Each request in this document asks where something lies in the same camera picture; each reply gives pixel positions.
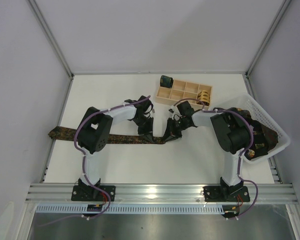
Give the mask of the dark key-patterned tie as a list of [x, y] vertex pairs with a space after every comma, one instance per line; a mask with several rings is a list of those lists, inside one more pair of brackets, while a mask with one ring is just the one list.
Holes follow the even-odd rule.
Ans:
[[[53, 128], [49, 133], [48, 136], [52, 140], [62, 140], [62, 141], [74, 141], [76, 129], [63, 127], [63, 126], [56, 126]], [[166, 142], [163, 140], [162, 137], [154, 136], [152, 141], [146, 139], [145, 136], [135, 136], [135, 135], [120, 135], [120, 134], [110, 134], [107, 140], [108, 144], [155, 144], [155, 145], [163, 145]]]

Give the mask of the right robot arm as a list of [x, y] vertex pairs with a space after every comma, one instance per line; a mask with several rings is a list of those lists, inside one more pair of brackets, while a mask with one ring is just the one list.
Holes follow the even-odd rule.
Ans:
[[194, 110], [185, 98], [175, 103], [169, 110], [162, 137], [164, 142], [182, 137], [182, 131], [194, 127], [211, 127], [219, 146], [225, 151], [224, 170], [220, 187], [225, 195], [233, 195], [244, 186], [241, 178], [242, 156], [251, 147], [254, 137], [249, 123], [234, 108], [214, 110]]

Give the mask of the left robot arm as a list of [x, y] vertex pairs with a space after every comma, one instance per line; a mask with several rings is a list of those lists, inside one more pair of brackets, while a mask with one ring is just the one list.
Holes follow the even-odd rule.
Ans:
[[149, 96], [142, 95], [138, 100], [127, 99], [120, 105], [108, 108], [87, 109], [74, 135], [74, 147], [83, 154], [82, 176], [79, 184], [100, 192], [100, 161], [97, 153], [107, 144], [111, 127], [123, 121], [137, 125], [138, 136], [147, 143], [153, 143], [154, 109]]

